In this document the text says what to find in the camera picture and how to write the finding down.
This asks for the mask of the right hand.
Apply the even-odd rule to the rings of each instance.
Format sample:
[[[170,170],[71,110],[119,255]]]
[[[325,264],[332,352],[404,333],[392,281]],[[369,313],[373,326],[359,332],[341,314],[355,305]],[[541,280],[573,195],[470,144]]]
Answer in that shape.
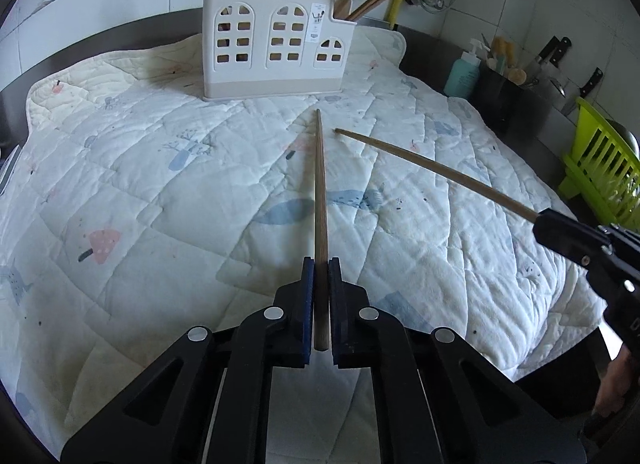
[[[597,393],[592,410],[606,418],[618,412],[624,405],[626,395],[634,379],[634,358],[629,349],[623,345],[617,357],[610,362]]]

